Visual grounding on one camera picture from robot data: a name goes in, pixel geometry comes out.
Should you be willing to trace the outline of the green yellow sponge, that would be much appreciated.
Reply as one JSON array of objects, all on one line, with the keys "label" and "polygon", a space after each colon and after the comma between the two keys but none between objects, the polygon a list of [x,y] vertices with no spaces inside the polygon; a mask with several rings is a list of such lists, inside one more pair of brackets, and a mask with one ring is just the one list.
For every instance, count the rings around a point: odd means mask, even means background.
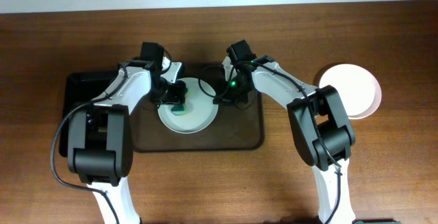
[{"label": "green yellow sponge", "polygon": [[171,113],[175,116],[182,116],[187,114],[187,108],[184,103],[178,103],[171,107]]}]

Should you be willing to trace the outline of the pale blue plate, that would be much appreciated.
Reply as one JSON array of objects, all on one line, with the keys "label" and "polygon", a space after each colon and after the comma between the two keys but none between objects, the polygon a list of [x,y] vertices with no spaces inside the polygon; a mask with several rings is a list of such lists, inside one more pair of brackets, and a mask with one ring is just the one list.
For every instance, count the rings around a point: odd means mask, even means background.
[{"label": "pale blue plate", "polygon": [[158,109],[159,118],[170,130],[180,134],[193,134],[205,129],[215,119],[218,104],[207,96],[198,85],[198,78],[184,77],[188,92],[185,95],[184,111],[172,111],[173,105],[162,105]]}]

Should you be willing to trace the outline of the white plate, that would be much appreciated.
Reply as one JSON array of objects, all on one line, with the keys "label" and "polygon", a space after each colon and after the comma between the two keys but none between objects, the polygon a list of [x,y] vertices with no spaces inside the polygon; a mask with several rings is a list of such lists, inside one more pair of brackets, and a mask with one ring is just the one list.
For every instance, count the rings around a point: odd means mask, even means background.
[{"label": "white plate", "polygon": [[318,86],[334,87],[350,120],[364,119],[378,110],[381,86],[367,69],[355,64],[337,64],[323,72]]}]

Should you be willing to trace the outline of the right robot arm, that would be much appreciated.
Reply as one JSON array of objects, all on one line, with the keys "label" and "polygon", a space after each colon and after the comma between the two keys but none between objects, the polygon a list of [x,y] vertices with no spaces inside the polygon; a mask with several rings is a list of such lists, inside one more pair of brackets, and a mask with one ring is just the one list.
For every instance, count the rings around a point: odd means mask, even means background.
[{"label": "right robot arm", "polygon": [[320,222],[354,223],[348,166],[355,133],[338,91],[300,81],[267,55],[241,62],[226,57],[222,67],[230,85],[242,75],[287,110],[295,148],[313,171]]}]

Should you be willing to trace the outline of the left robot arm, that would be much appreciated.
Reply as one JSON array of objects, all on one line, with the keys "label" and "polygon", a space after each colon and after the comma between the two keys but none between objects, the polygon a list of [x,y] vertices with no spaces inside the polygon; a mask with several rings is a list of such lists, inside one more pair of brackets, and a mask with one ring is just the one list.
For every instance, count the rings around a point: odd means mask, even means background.
[{"label": "left robot arm", "polygon": [[95,196],[105,223],[141,223],[129,190],[133,164],[130,115],[143,97],[177,84],[180,62],[165,73],[152,62],[125,62],[115,79],[68,119],[68,167]]}]

